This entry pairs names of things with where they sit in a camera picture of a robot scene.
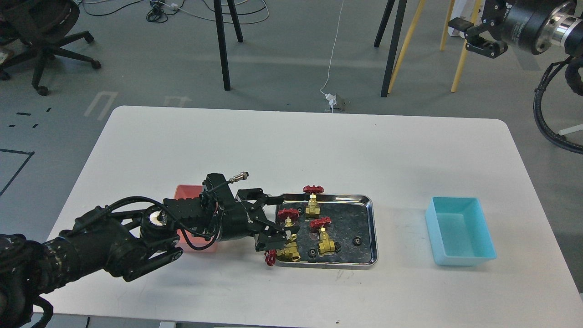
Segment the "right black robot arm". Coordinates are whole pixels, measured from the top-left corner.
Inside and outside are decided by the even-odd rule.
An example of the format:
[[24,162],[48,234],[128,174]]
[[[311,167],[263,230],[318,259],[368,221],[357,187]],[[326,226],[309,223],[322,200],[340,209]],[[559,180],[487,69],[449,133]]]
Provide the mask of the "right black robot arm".
[[460,17],[448,22],[448,27],[460,31],[466,50],[497,58],[517,46],[539,55],[555,44],[564,48],[573,61],[566,69],[567,85],[582,95],[583,23],[575,16],[575,0],[487,0],[481,20],[474,24]]

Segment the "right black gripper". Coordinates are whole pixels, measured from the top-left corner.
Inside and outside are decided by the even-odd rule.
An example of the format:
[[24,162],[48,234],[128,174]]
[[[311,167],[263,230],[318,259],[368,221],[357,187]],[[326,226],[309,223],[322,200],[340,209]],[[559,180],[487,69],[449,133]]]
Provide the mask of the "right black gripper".
[[[569,56],[577,54],[577,2],[575,0],[487,0],[482,19],[496,40],[465,35],[465,49],[491,59],[508,50],[508,44],[533,55],[561,46]],[[455,17],[448,27],[468,31],[474,23]]]

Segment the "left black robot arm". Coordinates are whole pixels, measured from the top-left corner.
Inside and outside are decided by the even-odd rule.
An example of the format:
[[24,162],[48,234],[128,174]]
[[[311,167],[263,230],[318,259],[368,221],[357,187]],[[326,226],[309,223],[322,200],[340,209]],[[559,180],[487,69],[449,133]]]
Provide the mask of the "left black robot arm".
[[233,195],[229,185],[247,178],[247,172],[230,179],[208,174],[194,198],[125,197],[86,212],[73,228],[44,243],[2,234],[1,326],[20,328],[31,321],[33,307],[40,307],[35,327],[44,328],[53,306],[42,294],[99,270],[131,282],[179,259],[181,236],[195,251],[247,236],[254,237],[256,251],[282,249],[299,227],[266,217],[264,206],[282,204],[281,196],[261,188]]

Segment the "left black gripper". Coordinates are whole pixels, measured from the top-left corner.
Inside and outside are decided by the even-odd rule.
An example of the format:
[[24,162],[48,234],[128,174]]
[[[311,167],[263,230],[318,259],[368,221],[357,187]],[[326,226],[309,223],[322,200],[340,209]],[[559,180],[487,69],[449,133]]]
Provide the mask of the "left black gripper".
[[267,219],[260,219],[265,205],[279,205],[283,196],[270,196],[261,188],[239,189],[233,195],[230,185],[246,180],[248,173],[239,173],[231,178],[224,174],[207,174],[200,193],[200,207],[210,233],[217,241],[230,241],[243,237],[254,237],[255,251],[279,250],[286,241],[298,233],[300,226],[279,226]]

